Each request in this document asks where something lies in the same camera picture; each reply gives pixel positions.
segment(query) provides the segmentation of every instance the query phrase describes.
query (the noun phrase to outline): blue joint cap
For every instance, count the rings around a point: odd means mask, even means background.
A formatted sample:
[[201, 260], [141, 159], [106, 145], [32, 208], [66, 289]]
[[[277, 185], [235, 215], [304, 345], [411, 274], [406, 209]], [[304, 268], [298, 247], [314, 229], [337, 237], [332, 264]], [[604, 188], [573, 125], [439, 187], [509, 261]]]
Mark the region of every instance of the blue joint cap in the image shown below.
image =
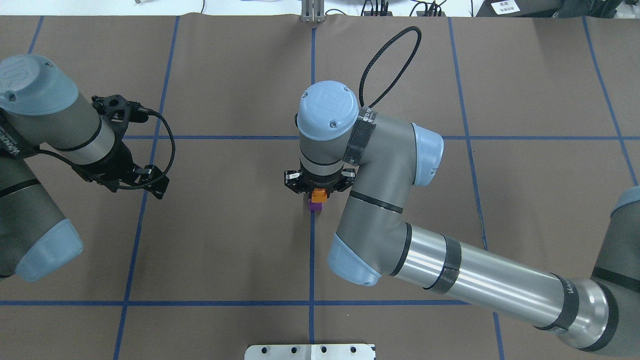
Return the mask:
[[640, 201], [640, 186], [634, 186], [633, 188], [627, 189], [623, 192], [611, 214], [613, 215], [617, 209], [622, 208], [624, 205], [631, 204], [636, 201]]
[[53, 62], [40, 55], [0, 61], [0, 108], [21, 115], [48, 115], [71, 106], [78, 87]]
[[15, 267], [15, 273], [29, 282], [37, 281], [80, 255], [82, 249], [76, 229], [69, 219], [64, 219], [33, 244]]
[[427, 186], [442, 160], [444, 152], [444, 140], [438, 133], [424, 129], [413, 122], [413, 132], [415, 133], [415, 186]]
[[359, 109], [356, 95], [345, 84], [320, 81], [302, 94], [298, 129], [311, 140], [333, 140], [351, 129]]
[[335, 233], [326, 261], [336, 275], [354, 284], [374, 286], [382, 277], [380, 273], [360, 259], [360, 256], [356, 255], [353, 250], [349, 249], [347, 244]]

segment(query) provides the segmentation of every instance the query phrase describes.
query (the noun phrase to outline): robotic arm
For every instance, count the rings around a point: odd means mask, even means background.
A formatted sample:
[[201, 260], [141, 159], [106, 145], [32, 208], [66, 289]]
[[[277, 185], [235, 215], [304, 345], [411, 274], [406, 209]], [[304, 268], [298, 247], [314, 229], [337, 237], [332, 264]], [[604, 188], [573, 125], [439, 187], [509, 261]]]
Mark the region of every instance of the robotic arm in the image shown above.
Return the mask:
[[[18, 55], [0, 62], [0, 279], [18, 274], [36, 281], [83, 249], [24, 158], [49, 154], [112, 192], [143, 188], [162, 199], [171, 161], [164, 172], [153, 165], [141, 168], [122, 137], [129, 122], [154, 115], [167, 126], [164, 118], [119, 95], [92, 101], [47, 58]], [[57, 154], [41, 150], [43, 143]]]
[[640, 354], [640, 187], [612, 213], [591, 278], [571, 281], [402, 221], [411, 185], [429, 184], [440, 164], [440, 135], [360, 108], [336, 81], [307, 89], [296, 123], [301, 168], [285, 172], [289, 188], [310, 193], [339, 181], [343, 161], [360, 166], [329, 253], [337, 275], [365, 286], [391, 275], [520, 319], [579, 350]]

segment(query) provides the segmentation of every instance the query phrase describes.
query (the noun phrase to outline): metal bracket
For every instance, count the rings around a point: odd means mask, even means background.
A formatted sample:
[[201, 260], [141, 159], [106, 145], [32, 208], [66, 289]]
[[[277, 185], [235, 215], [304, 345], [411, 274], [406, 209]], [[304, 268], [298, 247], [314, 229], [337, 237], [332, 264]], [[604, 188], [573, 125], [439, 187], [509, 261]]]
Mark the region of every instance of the metal bracket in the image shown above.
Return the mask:
[[373, 344], [253, 345], [244, 360], [375, 360]]
[[324, 0], [302, 0], [302, 22], [324, 21]]

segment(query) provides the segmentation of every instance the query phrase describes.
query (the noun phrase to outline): white label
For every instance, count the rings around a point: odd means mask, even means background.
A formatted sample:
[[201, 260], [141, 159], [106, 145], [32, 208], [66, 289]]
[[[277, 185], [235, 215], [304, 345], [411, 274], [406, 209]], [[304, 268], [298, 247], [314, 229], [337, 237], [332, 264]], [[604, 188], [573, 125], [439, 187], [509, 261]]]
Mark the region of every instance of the white label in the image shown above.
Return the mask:
[[520, 8], [516, 4], [515, 0], [498, 1], [497, 3], [491, 3], [495, 13], [502, 15], [503, 13], [515, 13], [519, 12]]

